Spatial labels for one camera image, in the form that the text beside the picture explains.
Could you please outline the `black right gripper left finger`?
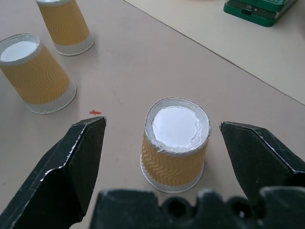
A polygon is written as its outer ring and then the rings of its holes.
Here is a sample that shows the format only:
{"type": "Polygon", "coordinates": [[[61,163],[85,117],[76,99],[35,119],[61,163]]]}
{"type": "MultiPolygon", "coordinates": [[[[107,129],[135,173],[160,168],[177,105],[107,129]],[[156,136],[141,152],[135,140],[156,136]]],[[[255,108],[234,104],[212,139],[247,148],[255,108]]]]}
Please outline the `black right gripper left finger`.
{"type": "Polygon", "coordinates": [[[68,229],[86,215],[107,120],[73,124],[31,171],[0,216],[2,229],[68,229]]]}

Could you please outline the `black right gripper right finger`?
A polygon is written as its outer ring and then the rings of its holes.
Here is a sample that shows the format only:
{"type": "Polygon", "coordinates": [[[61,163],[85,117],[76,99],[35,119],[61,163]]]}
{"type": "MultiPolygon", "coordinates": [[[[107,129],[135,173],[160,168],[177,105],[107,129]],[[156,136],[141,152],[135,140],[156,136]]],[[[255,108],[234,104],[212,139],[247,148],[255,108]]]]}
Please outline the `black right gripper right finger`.
{"type": "Polygon", "coordinates": [[[305,163],[265,128],[221,122],[235,176],[251,202],[263,187],[304,187],[305,163]]]}

